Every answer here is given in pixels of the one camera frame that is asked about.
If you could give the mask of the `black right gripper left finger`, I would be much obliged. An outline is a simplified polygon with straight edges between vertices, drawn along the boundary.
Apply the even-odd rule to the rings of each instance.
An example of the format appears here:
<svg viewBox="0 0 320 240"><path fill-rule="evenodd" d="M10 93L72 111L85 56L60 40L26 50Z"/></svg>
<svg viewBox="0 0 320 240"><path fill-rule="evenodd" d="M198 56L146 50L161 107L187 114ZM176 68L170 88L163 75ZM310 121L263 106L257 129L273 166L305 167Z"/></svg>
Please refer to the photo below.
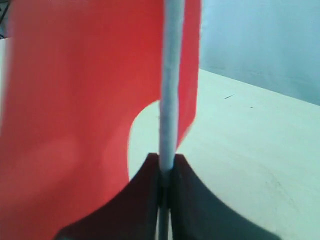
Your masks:
<svg viewBox="0 0 320 240"><path fill-rule="evenodd" d="M107 204L62 228L56 240L153 240L159 196L159 157L149 153L128 185Z"/></svg>

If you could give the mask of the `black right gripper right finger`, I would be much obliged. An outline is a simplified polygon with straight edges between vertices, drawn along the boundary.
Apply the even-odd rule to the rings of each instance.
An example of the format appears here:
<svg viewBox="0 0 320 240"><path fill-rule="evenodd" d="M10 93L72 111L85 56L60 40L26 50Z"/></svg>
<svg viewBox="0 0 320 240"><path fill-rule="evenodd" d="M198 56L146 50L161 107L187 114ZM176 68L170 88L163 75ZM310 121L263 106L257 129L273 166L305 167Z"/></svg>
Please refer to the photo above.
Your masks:
<svg viewBox="0 0 320 240"><path fill-rule="evenodd" d="M170 173L169 207L175 240L278 240L216 197L182 154Z"/></svg>

